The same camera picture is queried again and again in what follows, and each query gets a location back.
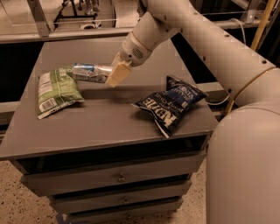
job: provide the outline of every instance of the drawer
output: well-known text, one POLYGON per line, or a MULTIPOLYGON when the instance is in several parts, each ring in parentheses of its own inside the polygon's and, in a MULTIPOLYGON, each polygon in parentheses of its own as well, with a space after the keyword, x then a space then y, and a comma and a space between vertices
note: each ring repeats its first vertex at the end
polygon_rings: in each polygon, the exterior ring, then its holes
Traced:
POLYGON ((176 211, 182 205, 181 198, 171 198, 151 203, 101 210, 97 212, 77 213, 69 215, 72 224, 95 224, 105 221, 128 220, 144 214, 159 214, 167 211, 176 211))
POLYGON ((188 175, 184 175, 122 185, 118 187, 119 189, 103 187, 78 195, 77 193, 60 195, 51 201, 51 206, 60 214, 71 214, 104 207, 131 205, 142 201, 181 196, 187 193, 191 184, 188 175))
POLYGON ((193 173, 200 168, 205 155, 205 150, 178 153, 116 164, 26 175, 21 181, 38 196, 52 196, 193 173))

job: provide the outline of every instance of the black object in background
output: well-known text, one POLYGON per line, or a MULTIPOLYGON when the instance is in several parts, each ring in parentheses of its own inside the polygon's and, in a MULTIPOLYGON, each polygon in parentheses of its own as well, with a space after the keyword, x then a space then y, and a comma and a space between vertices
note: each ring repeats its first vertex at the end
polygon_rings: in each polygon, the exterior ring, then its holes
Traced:
POLYGON ((0 102, 20 100, 43 44, 0 45, 0 102))

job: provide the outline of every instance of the speckled floor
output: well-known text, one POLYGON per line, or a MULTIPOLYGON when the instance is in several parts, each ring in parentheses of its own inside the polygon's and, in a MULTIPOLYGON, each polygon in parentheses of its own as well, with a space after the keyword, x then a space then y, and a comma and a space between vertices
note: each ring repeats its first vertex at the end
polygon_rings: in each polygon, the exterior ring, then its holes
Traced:
MULTIPOLYGON (((47 198, 39 198, 20 183, 21 173, 8 162, 0 162, 1 224, 66 224, 47 198)), ((192 186, 176 213, 160 213, 106 224, 206 224, 206 160, 192 175, 192 186)))

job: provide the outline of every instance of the black chip bag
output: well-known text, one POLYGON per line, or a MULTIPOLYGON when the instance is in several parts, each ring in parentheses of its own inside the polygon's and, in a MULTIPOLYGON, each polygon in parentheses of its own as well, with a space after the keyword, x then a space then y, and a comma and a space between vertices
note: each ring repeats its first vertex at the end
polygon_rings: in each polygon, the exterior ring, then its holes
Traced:
POLYGON ((132 105, 150 113, 164 136, 168 138, 184 113, 205 97, 207 93, 197 87, 178 78, 167 76, 166 91, 153 93, 132 105))

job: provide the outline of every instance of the wire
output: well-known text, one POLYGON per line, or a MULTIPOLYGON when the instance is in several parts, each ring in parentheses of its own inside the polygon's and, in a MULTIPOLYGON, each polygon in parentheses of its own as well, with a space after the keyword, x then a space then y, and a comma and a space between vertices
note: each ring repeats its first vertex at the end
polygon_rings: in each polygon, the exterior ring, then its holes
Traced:
POLYGON ((244 31, 244 27, 242 25, 242 22, 240 20, 238 20, 237 18, 231 18, 229 20, 233 21, 233 22, 236 22, 241 27, 242 36, 243 36, 243 42, 244 42, 244 45, 246 45, 245 31, 244 31))
POLYGON ((221 105, 222 103, 224 103, 225 101, 227 101, 229 98, 229 95, 222 101, 220 102, 207 102, 208 105, 211 105, 211 106, 218 106, 218 105, 221 105))

